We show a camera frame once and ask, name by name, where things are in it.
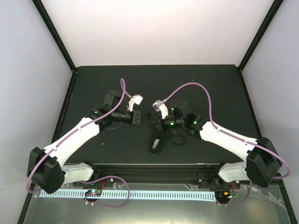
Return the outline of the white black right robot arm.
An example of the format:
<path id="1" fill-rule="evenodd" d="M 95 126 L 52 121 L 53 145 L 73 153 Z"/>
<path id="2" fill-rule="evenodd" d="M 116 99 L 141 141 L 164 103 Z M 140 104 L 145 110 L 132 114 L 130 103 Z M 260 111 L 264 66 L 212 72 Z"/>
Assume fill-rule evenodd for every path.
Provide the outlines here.
<path id="1" fill-rule="evenodd" d="M 156 133 L 149 149 L 152 155 L 162 151 L 162 139 L 170 130 L 181 128 L 186 134 L 216 144 L 242 159 L 241 162 L 218 166 L 212 177 L 214 186 L 218 188 L 236 181 L 252 181 L 255 185 L 266 188 L 282 166 L 282 162 L 274 156 L 276 150 L 268 138 L 252 139 L 221 126 L 214 127 L 211 121 L 193 113 L 185 101 L 171 107 L 172 114 L 169 114 L 167 106 L 161 100 L 157 100 L 152 106 L 161 113 L 153 121 Z"/>

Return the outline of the black canvas shoe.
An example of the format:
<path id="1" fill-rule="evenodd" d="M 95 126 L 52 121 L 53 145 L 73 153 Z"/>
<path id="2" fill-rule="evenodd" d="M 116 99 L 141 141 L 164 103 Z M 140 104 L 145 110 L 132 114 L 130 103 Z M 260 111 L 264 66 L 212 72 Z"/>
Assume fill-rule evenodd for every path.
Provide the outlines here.
<path id="1" fill-rule="evenodd" d="M 164 131 L 158 131 L 156 127 L 152 129 L 152 135 L 150 138 L 149 151 L 152 155 L 158 155 L 161 153 L 164 144 L 168 138 L 169 128 L 165 127 Z"/>

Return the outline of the black shoelace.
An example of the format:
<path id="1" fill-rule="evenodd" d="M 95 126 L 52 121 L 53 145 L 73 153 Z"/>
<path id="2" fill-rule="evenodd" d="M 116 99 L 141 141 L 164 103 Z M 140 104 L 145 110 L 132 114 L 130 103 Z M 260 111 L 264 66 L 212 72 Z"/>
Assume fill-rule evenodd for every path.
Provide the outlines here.
<path id="1" fill-rule="evenodd" d="M 161 115 L 151 115 L 149 114 L 149 118 L 146 118 L 148 120 L 148 125 L 150 125 L 151 120 L 158 120 L 161 119 Z M 183 145 L 186 143 L 186 136 L 180 133 L 177 133 L 175 129 L 183 129 L 184 131 L 187 130 L 186 128 L 186 121 L 183 117 L 176 117 L 174 115 L 168 115 L 164 119 L 165 126 L 169 128 L 169 134 L 168 134 L 168 140 L 170 140 L 175 145 Z"/>

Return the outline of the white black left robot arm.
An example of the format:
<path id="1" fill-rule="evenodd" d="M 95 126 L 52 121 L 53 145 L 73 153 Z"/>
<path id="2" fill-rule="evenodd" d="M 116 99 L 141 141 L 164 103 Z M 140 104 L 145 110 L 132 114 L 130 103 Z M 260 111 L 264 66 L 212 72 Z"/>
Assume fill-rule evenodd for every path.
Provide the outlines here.
<path id="1" fill-rule="evenodd" d="M 35 147 L 29 155 L 26 187 L 35 183 L 39 189 L 52 194 L 72 182 L 86 182 L 89 186 L 96 186 L 100 182 L 100 174 L 94 171 L 91 163 L 65 163 L 83 144 L 114 122 L 138 125 L 141 112 L 133 107 L 142 102 L 142 96 L 132 96 L 125 106 L 121 105 L 123 98 L 124 94 L 109 91 L 104 101 L 91 109 L 67 134 L 43 149 Z"/>

